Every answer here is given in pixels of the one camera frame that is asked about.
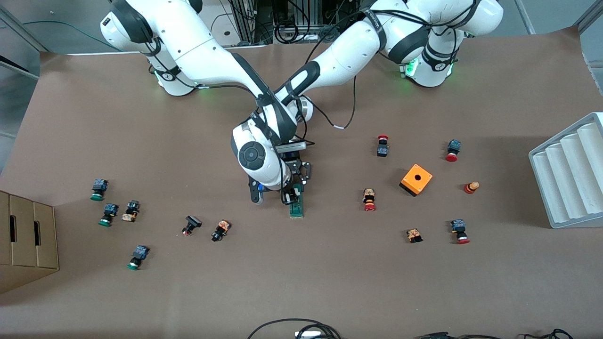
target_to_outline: floor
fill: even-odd
[[[571,2],[565,0],[524,1],[536,33],[548,33],[572,25],[592,2],[593,0],[574,0]],[[500,0],[500,3],[505,9],[505,17],[491,35],[515,36],[526,34],[515,2],[513,0]],[[108,2],[105,1],[48,1],[37,6],[34,10],[20,0],[0,0],[0,5],[11,11],[21,22],[64,21],[87,31],[99,39],[103,37],[98,30],[98,18],[104,16],[109,10]],[[112,51],[109,47],[66,25],[41,23],[29,24],[27,27],[54,52]],[[583,51],[587,60],[603,59],[603,45],[598,43],[601,34],[603,34],[603,19],[595,22],[581,36]],[[39,73],[37,53],[20,40],[12,30],[0,26],[0,41],[0,55],[26,67],[34,74]],[[592,73],[599,84],[603,83],[603,68],[592,69]],[[0,68],[0,171],[8,159],[14,136],[19,130],[35,85],[34,80]]]

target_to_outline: cardboard box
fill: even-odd
[[[0,191],[0,293],[56,271],[52,206]]]

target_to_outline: circuit board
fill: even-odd
[[[296,183],[293,185],[295,193],[298,194],[297,202],[289,205],[289,215],[291,219],[303,218],[303,185]]]

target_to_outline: metal frame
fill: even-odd
[[[528,11],[526,10],[523,1],[515,0],[515,6],[517,6],[519,16],[522,18],[523,25],[526,27],[526,31],[528,31],[528,34],[536,34],[536,31],[534,30],[534,25],[532,24],[532,20],[530,20],[528,16]]]
[[[578,18],[574,26],[578,26],[578,31],[582,34],[603,14],[603,0],[596,0],[589,9]]]
[[[236,29],[239,31],[239,37],[241,41],[248,41],[253,43],[253,34],[250,27],[250,21],[247,8],[245,7],[245,0],[229,0],[232,8],[233,17],[235,18]]]
[[[603,60],[589,61],[590,68],[603,68]]]
[[[0,5],[0,20],[4,21],[7,27],[12,29],[18,36],[20,36],[25,42],[29,43],[36,51],[50,52],[50,49],[46,48],[42,43],[34,37],[31,32],[23,26],[21,21],[17,20],[4,6]]]
[[[310,26],[319,25],[319,9],[320,2],[318,0],[295,0],[295,4],[306,12],[308,19],[310,20]],[[307,26],[306,18],[299,12],[295,6],[291,6],[293,10],[293,16],[295,17],[295,24],[298,27]]]
[[[9,139],[17,139],[16,135],[10,134],[10,133],[6,133],[6,132],[0,132],[0,136],[3,136],[5,138],[9,138]]]
[[[28,78],[33,79],[33,80],[38,80],[38,79],[40,78],[40,77],[38,77],[38,76],[37,76],[37,75],[35,75],[35,74],[29,73],[29,72],[27,72],[27,71],[24,71],[24,70],[22,70],[21,68],[15,67],[15,66],[13,66],[13,65],[11,65],[11,64],[8,64],[8,63],[6,63],[6,62],[3,62],[3,61],[1,61],[1,60],[0,60],[0,66],[2,66],[2,67],[4,67],[4,68],[7,68],[7,69],[10,69],[11,71],[15,71],[15,72],[17,72],[17,73],[19,73],[19,74],[21,74],[21,75],[24,75],[24,76],[26,76],[26,77],[28,77]]]

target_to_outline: white connector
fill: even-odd
[[[295,332],[295,338],[297,338],[298,334],[299,334],[299,331]],[[312,338],[320,337],[321,334],[322,334],[322,332],[320,332],[320,331],[304,331],[304,333],[302,333],[300,339],[312,339]]]

